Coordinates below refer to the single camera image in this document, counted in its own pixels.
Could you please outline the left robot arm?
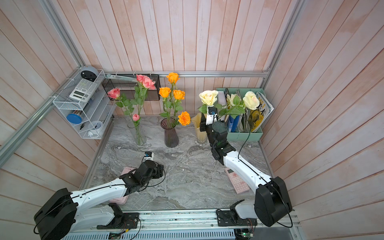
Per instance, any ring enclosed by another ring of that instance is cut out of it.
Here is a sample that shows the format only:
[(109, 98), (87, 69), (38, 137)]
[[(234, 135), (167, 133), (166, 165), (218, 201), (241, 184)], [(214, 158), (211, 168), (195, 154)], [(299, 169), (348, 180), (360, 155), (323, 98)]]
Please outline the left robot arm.
[(60, 189), (35, 214), (34, 234), (42, 240), (60, 240), (70, 232), (96, 225), (119, 227), (124, 216), (120, 208), (116, 204), (103, 208), (97, 205), (141, 192), (150, 180), (164, 174), (163, 165), (146, 160), (137, 169), (106, 184), (74, 192)]

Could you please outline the green file organizer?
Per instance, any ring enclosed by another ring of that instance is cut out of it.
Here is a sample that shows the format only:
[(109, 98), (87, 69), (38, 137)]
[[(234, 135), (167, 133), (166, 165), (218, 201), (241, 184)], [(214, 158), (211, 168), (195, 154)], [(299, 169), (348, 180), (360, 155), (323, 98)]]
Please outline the green file organizer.
[[(241, 99), (248, 91), (253, 93), (262, 93), (264, 96), (266, 95), (263, 89), (258, 88), (216, 88), (216, 90), (219, 92), (225, 92), (229, 95), (237, 94), (239, 97), (241, 97)], [(246, 117), (248, 117), (251, 112), (252, 111), (250, 110), (246, 110)], [(246, 120), (246, 117), (244, 117), (244, 115), (240, 115), (233, 120), (232, 125), (227, 124), (227, 139), (229, 141), (245, 141), (249, 136), (249, 133), (251, 133), (251, 135), (248, 138), (248, 142), (257, 142), (260, 140), (263, 135), (263, 131), (261, 129), (257, 129), (254, 132), (250, 132), (249, 121)]]

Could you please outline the small orange rose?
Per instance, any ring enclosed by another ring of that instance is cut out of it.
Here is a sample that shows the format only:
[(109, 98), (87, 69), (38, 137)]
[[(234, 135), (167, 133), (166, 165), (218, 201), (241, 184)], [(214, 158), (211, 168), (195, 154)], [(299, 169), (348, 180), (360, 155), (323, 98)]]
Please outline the small orange rose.
[(160, 114), (162, 117), (167, 118), (167, 128), (171, 127), (171, 89), (168, 87), (160, 88), (159, 95), (163, 99), (163, 112)]

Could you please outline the round black white device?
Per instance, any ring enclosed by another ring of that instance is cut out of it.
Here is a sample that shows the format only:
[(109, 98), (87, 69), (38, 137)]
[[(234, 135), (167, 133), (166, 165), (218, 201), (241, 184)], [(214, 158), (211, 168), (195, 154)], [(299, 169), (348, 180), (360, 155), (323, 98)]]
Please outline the round black white device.
[(81, 77), (85, 80), (94, 82), (98, 75), (98, 70), (92, 66), (84, 66), (81, 68)]

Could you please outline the white calculator on shelf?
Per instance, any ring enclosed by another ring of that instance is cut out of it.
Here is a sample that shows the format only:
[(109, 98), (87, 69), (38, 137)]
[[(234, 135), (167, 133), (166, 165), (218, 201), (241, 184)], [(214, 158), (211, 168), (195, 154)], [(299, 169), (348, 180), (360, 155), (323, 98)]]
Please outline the white calculator on shelf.
[(75, 89), (70, 93), (69, 97), (70, 99), (87, 103), (96, 89), (97, 84), (95, 82), (81, 79), (80, 82), (76, 85)]

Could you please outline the orange marigold flower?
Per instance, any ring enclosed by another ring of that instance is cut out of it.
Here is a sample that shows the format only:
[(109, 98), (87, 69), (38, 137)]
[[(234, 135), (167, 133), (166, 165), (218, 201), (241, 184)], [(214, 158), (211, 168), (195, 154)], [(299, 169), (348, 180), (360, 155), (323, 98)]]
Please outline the orange marigold flower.
[(187, 126), (191, 123), (191, 116), (188, 112), (182, 112), (178, 119), (175, 121), (175, 125)]

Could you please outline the purple glass vase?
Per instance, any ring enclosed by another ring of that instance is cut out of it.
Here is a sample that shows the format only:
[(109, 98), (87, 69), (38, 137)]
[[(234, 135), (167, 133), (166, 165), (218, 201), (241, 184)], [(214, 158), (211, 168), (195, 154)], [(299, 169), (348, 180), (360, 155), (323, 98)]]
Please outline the purple glass vase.
[(168, 148), (175, 148), (179, 144), (179, 137), (176, 132), (176, 120), (173, 118), (163, 119), (161, 121), (161, 127), (165, 133), (165, 145)]

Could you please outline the clear glass vase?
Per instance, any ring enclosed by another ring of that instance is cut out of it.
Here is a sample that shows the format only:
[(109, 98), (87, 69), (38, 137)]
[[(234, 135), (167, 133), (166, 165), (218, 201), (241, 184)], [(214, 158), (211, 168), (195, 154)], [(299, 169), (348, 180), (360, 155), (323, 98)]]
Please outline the clear glass vase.
[(128, 128), (133, 135), (133, 138), (138, 146), (142, 146), (146, 143), (147, 138), (144, 130), (139, 122), (135, 122), (132, 119), (128, 120)]

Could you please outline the cream white rose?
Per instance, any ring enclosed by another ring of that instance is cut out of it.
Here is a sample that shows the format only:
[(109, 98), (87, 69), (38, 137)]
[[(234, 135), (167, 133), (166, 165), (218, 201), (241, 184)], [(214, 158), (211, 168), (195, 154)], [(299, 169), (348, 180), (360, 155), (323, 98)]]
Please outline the cream white rose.
[(235, 95), (233, 103), (235, 104), (236, 115), (254, 111), (260, 105), (260, 101), (256, 94), (251, 91), (248, 91), (242, 99), (238, 95)]

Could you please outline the pink rose flower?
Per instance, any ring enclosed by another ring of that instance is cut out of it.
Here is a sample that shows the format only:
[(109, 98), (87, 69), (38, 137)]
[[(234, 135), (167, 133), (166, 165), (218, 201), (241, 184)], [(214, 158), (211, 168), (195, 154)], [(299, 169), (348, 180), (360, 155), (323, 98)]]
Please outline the pink rose flower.
[(131, 119), (134, 115), (134, 103), (135, 99), (130, 100), (125, 94), (121, 93), (119, 88), (114, 88), (108, 91), (108, 97), (115, 101), (116, 105), (124, 110), (124, 115), (129, 116)]

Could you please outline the large orange rose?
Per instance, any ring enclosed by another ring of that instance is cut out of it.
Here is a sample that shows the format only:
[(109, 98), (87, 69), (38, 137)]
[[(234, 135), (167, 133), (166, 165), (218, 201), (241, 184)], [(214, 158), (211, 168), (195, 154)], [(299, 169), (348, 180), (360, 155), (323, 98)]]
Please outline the large orange rose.
[(178, 112), (183, 110), (182, 100), (185, 99), (185, 92), (181, 90), (173, 90), (173, 109), (174, 109), (174, 118), (176, 117)]

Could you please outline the yellow glass vase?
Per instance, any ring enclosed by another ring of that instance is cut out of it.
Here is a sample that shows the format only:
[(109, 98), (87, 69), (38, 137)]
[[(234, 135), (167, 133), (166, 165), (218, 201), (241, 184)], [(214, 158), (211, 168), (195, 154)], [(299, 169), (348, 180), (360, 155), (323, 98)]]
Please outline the yellow glass vase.
[(208, 142), (207, 133), (200, 131), (200, 123), (201, 123), (202, 113), (198, 113), (195, 117), (191, 119), (194, 124), (195, 132), (196, 132), (196, 144), (200, 147), (205, 146)]

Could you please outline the yellow magazine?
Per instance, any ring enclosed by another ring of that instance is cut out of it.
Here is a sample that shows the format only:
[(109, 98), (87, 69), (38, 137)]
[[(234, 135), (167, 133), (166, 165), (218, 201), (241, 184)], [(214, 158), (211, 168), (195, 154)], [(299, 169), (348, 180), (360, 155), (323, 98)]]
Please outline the yellow magazine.
[(266, 118), (274, 110), (273, 105), (267, 100), (265, 95), (260, 92), (256, 92), (256, 97), (259, 100), (260, 105), (256, 110), (251, 111), (248, 118), (248, 123), (252, 133), (256, 132), (260, 128)]

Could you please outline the pink tulip flower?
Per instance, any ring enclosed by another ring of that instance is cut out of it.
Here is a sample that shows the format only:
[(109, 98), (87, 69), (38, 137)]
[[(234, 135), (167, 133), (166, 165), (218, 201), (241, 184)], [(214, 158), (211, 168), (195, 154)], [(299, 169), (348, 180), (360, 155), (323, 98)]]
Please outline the pink tulip flower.
[(140, 145), (141, 144), (140, 116), (138, 114), (134, 114), (132, 119), (133, 119), (133, 125), (135, 130), (136, 142), (138, 145)]

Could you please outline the pink rose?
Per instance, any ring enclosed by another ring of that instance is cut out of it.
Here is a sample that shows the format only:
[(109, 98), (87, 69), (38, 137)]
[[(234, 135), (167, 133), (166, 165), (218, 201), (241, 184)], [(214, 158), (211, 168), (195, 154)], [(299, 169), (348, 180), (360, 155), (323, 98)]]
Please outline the pink rose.
[(153, 82), (152, 80), (148, 81), (147, 84), (148, 84), (148, 88), (144, 88), (139, 82), (138, 82), (137, 86), (135, 87), (135, 100), (137, 102), (136, 103), (137, 109), (138, 109), (137, 114), (139, 116), (140, 116), (142, 108), (144, 106), (144, 101), (148, 96), (148, 91), (156, 89), (155, 82)]
[(148, 88), (147, 82), (150, 81), (151, 79), (148, 76), (144, 75), (137, 75), (137, 81), (144, 87)]

